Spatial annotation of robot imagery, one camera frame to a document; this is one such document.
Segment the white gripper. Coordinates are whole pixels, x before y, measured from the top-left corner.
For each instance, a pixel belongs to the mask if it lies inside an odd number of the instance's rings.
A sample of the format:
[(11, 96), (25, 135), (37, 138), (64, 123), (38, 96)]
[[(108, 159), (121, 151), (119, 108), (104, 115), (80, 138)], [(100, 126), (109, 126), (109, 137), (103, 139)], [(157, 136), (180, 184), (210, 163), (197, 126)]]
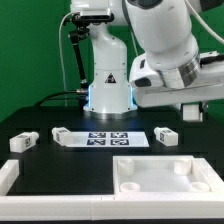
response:
[(209, 106), (203, 101), (224, 99), (224, 54), (202, 53), (201, 57), (198, 78), (182, 89), (165, 87), (159, 74), (146, 62), (146, 54), (135, 58), (129, 82), (137, 105), (148, 108), (200, 102), (200, 112), (206, 113)]

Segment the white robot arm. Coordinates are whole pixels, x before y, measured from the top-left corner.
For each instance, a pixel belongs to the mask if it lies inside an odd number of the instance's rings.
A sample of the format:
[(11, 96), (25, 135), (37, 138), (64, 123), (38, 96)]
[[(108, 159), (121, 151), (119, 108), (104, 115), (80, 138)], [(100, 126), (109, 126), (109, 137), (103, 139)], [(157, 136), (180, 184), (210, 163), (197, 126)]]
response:
[(79, 38), (89, 37), (94, 80), (84, 113), (121, 118), (139, 107), (174, 105), (186, 121), (224, 98), (224, 62), (199, 52), (191, 15), (224, 0), (71, 0)]

